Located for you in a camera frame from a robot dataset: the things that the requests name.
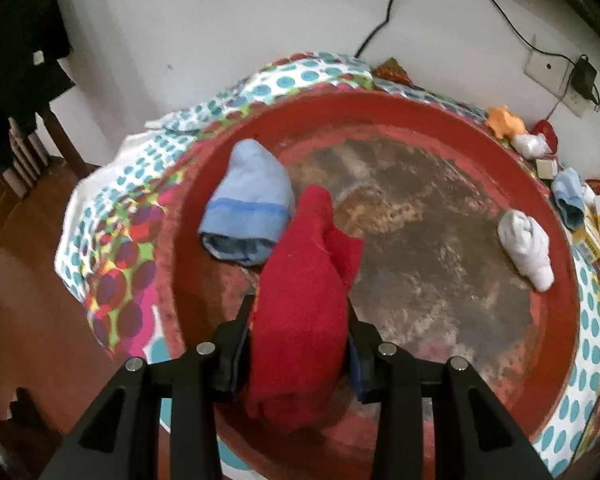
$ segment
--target black cloth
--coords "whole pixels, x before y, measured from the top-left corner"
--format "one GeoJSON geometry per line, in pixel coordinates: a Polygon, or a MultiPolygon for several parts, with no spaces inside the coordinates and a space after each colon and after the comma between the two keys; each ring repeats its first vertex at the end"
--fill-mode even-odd
{"type": "Polygon", "coordinates": [[[69,50],[56,0],[0,0],[0,174],[13,161],[4,118],[35,131],[35,113],[74,86],[58,64],[69,50]],[[38,51],[44,62],[36,65],[38,51]]]}

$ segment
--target colorful tablecloth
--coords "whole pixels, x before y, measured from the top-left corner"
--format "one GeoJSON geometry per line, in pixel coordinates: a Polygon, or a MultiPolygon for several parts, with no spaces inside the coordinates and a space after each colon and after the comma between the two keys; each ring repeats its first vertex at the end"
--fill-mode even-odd
{"type": "MultiPolygon", "coordinates": [[[[373,78],[359,59],[327,52],[280,59],[220,92],[208,102],[147,123],[147,132],[125,141],[112,164],[78,184],[70,200],[55,268],[85,306],[88,323],[111,354],[142,356],[150,363],[170,358],[164,341],[154,285],[154,240],[168,213],[173,189],[196,147],[286,96],[320,86],[376,88],[441,107],[484,123],[485,111],[423,89],[373,78]]],[[[537,180],[528,164],[505,149],[537,180]]],[[[560,474],[571,457],[600,434],[600,403],[584,437],[586,420],[600,393],[600,268],[573,249],[580,298],[580,335],[570,380],[556,412],[534,443],[549,471],[560,474]]],[[[161,423],[168,429],[171,402],[164,400],[161,423]]],[[[219,441],[222,470],[236,480],[259,477],[219,441]]]]}

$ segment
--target blue stripe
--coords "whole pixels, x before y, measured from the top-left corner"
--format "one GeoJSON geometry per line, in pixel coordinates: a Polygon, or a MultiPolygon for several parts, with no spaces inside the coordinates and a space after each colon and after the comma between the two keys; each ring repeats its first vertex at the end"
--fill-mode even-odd
{"type": "Polygon", "coordinates": [[[243,202],[242,200],[236,200],[234,198],[218,198],[209,202],[206,206],[207,211],[213,209],[229,209],[237,212],[261,212],[272,215],[281,216],[282,218],[289,218],[289,209],[280,204],[272,204],[269,202],[243,202]]]}

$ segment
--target reddish brown floor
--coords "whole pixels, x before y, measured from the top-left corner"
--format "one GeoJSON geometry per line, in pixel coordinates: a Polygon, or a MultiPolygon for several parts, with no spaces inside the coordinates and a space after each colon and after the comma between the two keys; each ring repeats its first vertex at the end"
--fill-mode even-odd
{"type": "MultiPolygon", "coordinates": [[[[0,232],[0,419],[15,388],[23,386],[48,425],[63,433],[119,365],[96,343],[83,307],[53,270],[75,184],[66,166],[52,167],[0,232]]],[[[164,437],[161,478],[167,476],[164,437]]]]}

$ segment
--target metal screw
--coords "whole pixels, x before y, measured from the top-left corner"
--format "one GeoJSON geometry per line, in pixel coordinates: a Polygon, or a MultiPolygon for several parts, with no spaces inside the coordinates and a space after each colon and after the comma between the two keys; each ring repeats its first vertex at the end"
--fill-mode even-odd
{"type": "Polygon", "coordinates": [[[209,355],[216,351],[216,345],[210,343],[209,341],[205,341],[196,346],[196,351],[200,355],[209,355]]]}
{"type": "Polygon", "coordinates": [[[380,343],[378,345],[378,351],[384,356],[391,356],[398,351],[398,348],[393,343],[380,343]]]}
{"type": "Polygon", "coordinates": [[[142,361],[142,359],[139,357],[132,357],[131,359],[127,359],[125,363],[125,368],[130,372],[137,372],[143,366],[144,361],[142,361]]]}
{"type": "Polygon", "coordinates": [[[457,355],[451,358],[451,367],[454,370],[461,372],[469,367],[469,361],[467,361],[464,357],[457,355]]]}

